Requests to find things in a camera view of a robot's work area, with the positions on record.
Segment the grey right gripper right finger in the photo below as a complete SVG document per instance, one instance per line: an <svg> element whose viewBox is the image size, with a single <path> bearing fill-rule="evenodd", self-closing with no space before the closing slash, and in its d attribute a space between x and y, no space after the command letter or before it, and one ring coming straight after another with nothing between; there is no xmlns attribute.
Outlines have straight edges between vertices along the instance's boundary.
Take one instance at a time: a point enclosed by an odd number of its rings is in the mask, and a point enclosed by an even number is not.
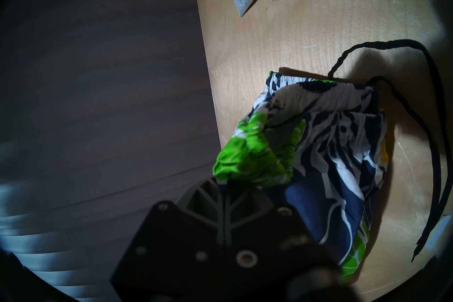
<svg viewBox="0 0 453 302"><path fill-rule="evenodd" d="M243 187L223 199L223 301L340 301L339 267L294 206Z"/></svg>

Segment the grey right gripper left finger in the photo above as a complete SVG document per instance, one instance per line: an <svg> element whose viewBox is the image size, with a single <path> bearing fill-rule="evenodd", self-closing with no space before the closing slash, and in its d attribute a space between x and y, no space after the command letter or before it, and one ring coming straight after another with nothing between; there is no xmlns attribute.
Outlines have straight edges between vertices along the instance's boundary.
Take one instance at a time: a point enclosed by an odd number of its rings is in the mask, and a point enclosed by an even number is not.
<svg viewBox="0 0 453 302"><path fill-rule="evenodd" d="M219 257L223 199L215 178L151 207L111 277L120 301L184 301Z"/></svg>

